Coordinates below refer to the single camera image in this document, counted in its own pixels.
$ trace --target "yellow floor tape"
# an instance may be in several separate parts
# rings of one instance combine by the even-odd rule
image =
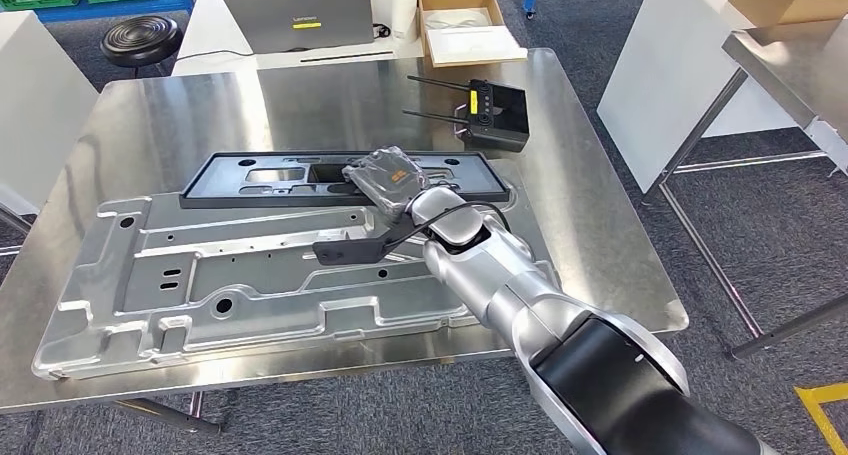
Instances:
[[[824,403],[837,402],[848,399],[848,383],[837,383],[836,385],[828,385],[818,388],[798,388],[795,387],[795,393],[801,399],[801,403],[807,407],[813,422],[818,425],[824,439],[830,445],[833,453],[836,455],[848,455],[848,447],[845,447],[845,442],[839,437],[827,414],[824,413],[821,406]]]

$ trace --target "metal table leg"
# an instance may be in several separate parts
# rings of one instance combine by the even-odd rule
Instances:
[[[751,335],[754,337],[762,335],[763,330],[760,328],[757,320],[754,319],[751,311],[748,310],[745,302],[742,301],[742,297],[739,296],[736,288],[734,288],[733,284],[730,283],[730,279],[727,278],[727,275],[724,273],[724,270],[721,268],[718,260],[715,259],[709,247],[707,247],[707,243],[698,233],[698,230],[695,229],[695,225],[686,215],[686,212],[683,210],[683,207],[680,206],[677,198],[674,197],[674,194],[671,193],[671,190],[665,183],[660,184],[659,189],[663,196],[665,196],[666,200],[668,200],[668,204],[671,205],[671,209],[674,210],[674,214],[677,215],[680,223],[683,224],[683,228],[686,229],[686,233],[689,234],[689,237],[695,243],[695,247],[697,247],[698,251],[701,252],[701,256],[703,256],[704,260],[706,260],[707,265],[709,265],[710,270],[713,272],[713,275],[715,275],[716,279],[718,279],[722,290],[724,290],[724,293],[727,294],[727,298],[729,298],[730,302],[733,303],[733,307],[736,308],[736,312],[742,318],[742,321],[745,323],[745,327],[748,328],[748,331],[751,332]]]
[[[198,417],[185,414],[183,412],[180,412],[179,410],[174,410],[173,408],[169,408],[162,404],[147,400],[146,398],[117,400],[113,402],[113,404],[135,415],[141,415],[143,417],[157,420],[159,422],[175,425],[190,432],[204,432],[212,434],[218,434],[221,432],[221,426],[216,423],[201,420]],[[198,403],[196,405],[193,405],[192,412],[195,411],[195,407],[197,407],[197,413],[199,415],[200,404]]]
[[[737,359],[747,357],[758,350],[780,343],[798,332],[845,313],[848,313],[848,295],[842,295],[836,300],[825,303],[821,307],[813,309],[764,335],[754,338],[750,342],[733,347],[730,349],[730,354]]]
[[[203,410],[203,392],[194,392],[191,394],[191,403],[188,406],[188,414],[194,418],[200,418],[201,410]]]
[[[15,227],[24,235],[29,235],[32,225],[6,205],[0,203],[0,220]]]
[[[737,359],[746,357],[763,348],[771,347],[772,345],[775,345],[778,342],[800,331],[818,325],[819,323],[822,323],[825,320],[834,318],[843,313],[848,313],[848,295],[843,295],[832,302],[826,303],[821,307],[816,308],[815,310],[807,312],[804,315],[795,318],[794,320],[784,323],[783,325],[770,331],[769,333],[763,333],[763,330],[760,328],[760,325],[757,323],[757,320],[751,314],[751,311],[748,310],[748,307],[745,305],[745,302],[739,296],[739,293],[736,291],[736,288],[730,282],[730,279],[724,273],[724,270],[718,263],[718,260],[716,260],[716,258],[713,256],[706,242],[698,233],[698,230],[695,228],[695,225],[692,223],[692,220],[690,220],[688,215],[686,215],[686,212],[683,210],[683,207],[677,201],[677,198],[674,196],[671,189],[666,183],[673,174],[694,173],[708,170],[719,170],[724,168],[746,167],[753,165],[764,165],[769,163],[778,163],[793,160],[806,160],[827,156],[827,154],[821,150],[814,150],[809,152],[769,155],[764,157],[752,157],[739,160],[725,160],[719,162],[681,165],[681,163],[691,153],[692,149],[695,148],[695,145],[707,132],[710,125],[712,125],[712,123],[715,121],[715,119],[718,117],[719,113],[721,113],[724,107],[727,106],[727,104],[733,98],[733,95],[736,94],[736,92],[739,90],[745,80],[747,80],[747,78],[748,74],[745,73],[744,70],[742,70],[741,68],[736,70],[736,72],[733,74],[727,84],[722,88],[721,92],[719,92],[719,94],[716,96],[713,103],[710,104],[706,112],[704,112],[704,115],[701,117],[701,119],[698,120],[698,123],[695,124],[695,127],[686,137],[686,140],[683,141],[683,144],[672,156],[669,163],[660,173],[660,176],[657,177],[653,185],[651,185],[651,187],[648,189],[648,191],[642,198],[642,203],[647,205],[649,197],[654,195],[655,192],[659,191],[662,193],[662,195],[665,197],[665,199],[671,206],[671,209],[674,211],[675,216],[677,216],[678,220],[680,220],[680,223],[683,225],[683,228],[686,230],[686,233],[689,234],[689,237],[695,243],[695,247],[704,257],[704,260],[707,262],[710,271],[713,272],[713,275],[716,277],[719,284],[721,285],[722,290],[724,290],[728,299],[731,301],[731,303],[733,303],[733,307],[736,309],[736,312],[742,318],[742,322],[745,324],[745,327],[754,337],[753,340],[750,340],[749,342],[734,347],[730,350],[730,355]]]
[[[11,247],[0,248],[0,257],[9,257],[21,253],[20,245],[12,245]]]
[[[648,205],[648,201],[650,197],[652,197],[658,190],[659,186],[664,184],[669,177],[677,170],[677,167],[683,163],[683,160],[689,156],[689,153],[692,152],[692,149],[695,148],[695,145],[698,144],[698,141],[701,140],[701,137],[707,133],[710,125],[713,124],[716,118],[718,118],[718,114],[724,110],[724,107],[730,103],[730,100],[736,95],[736,92],[739,91],[739,88],[742,87],[742,84],[745,83],[745,80],[748,79],[748,74],[745,73],[741,68],[737,68],[736,72],[733,73],[733,76],[730,77],[730,80],[724,85],[721,91],[716,95],[713,103],[707,107],[707,111],[704,112],[704,115],[698,120],[698,123],[692,128],[692,131],[689,132],[689,135],[686,136],[686,140],[683,141],[683,144],[680,145],[680,148],[677,149],[677,152],[671,157],[671,160],[668,161],[665,168],[662,172],[660,172],[660,176],[654,180],[654,183],[645,192],[645,195],[642,196],[642,203]]]

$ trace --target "blue shelf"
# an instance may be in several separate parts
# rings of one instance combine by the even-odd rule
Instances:
[[[88,3],[81,0],[73,7],[53,7],[35,10],[42,23],[88,20],[92,18],[123,17],[158,12],[185,10],[191,13],[194,0],[126,0]]]

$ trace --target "black cable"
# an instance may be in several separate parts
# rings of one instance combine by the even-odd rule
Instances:
[[[389,248],[389,251],[394,250],[395,248],[400,246],[401,243],[409,240],[410,238],[414,237],[415,235],[418,235],[419,233],[428,229],[430,227],[430,225],[432,225],[432,224],[438,222],[439,220],[447,217],[451,213],[456,212],[458,210],[462,210],[463,208],[478,207],[478,206],[492,209],[498,215],[498,218],[501,219],[501,224],[504,226],[506,231],[512,232],[512,230],[509,228],[509,222],[506,220],[506,215],[504,215],[503,212],[501,211],[501,209],[496,207],[495,204],[489,203],[489,202],[465,202],[465,203],[460,203],[459,205],[457,205],[455,207],[451,207],[451,208],[445,210],[443,213],[440,213],[440,214],[436,215],[435,217],[431,218],[430,220],[427,220],[426,222],[422,223],[421,225],[418,225],[417,227],[415,227],[415,230],[407,233],[400,240],[395,240],[394,242],[386,245],[386,247]]]
[[[388,25],[382,23],[375,23],[372,25],[377,29],[377,34],[374,35],[374,38],[389,38],[392,35],[392,29],[388,27]]]
[[[233,55],[238,55],[240,57],[250,57],[250,56],[255,55],[253,53],[241,53],[241,52],[236,52],[234,50],[221,49],[221,50],[212,50],[211,52],[192,53],[191,55],[186,55],[185,57],[177,58],[177,62],[179,62],[180,60],[186,60],[188,58],[202,57],[204,55],[212,55],[213,53],[232,53]]]

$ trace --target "yellow label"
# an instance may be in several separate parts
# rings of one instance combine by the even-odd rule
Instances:
[[[409,174],[409,172],[407,172],[406,170],[402,170],[402,169],[398,170],[397,172],[392,174],[392,181],[397,183],[397,182],[401,181],[401,179],[403,179],[403,177],[407,176],[408,174]]]
[[[295,30],[299,30],[301,28],[320,28],[321,22],[309,22],[309,23],[295,23],[292,25],[292,28]]]

